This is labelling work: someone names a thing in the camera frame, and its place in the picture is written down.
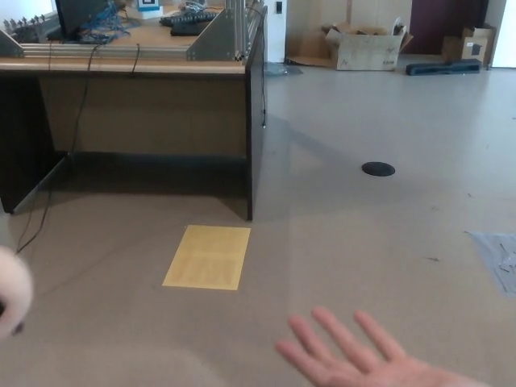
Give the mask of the person's bare hand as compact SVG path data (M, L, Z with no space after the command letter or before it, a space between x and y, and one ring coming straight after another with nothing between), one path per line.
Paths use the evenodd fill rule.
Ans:
M311 312L332 338L343 357L332 354L301 317L289 318L295 340L275 344L280 356L314 386L483 386L472 378L436 367L409 355L371 315L357 311L355 322L375 350L362 344L335 315L324 307Z

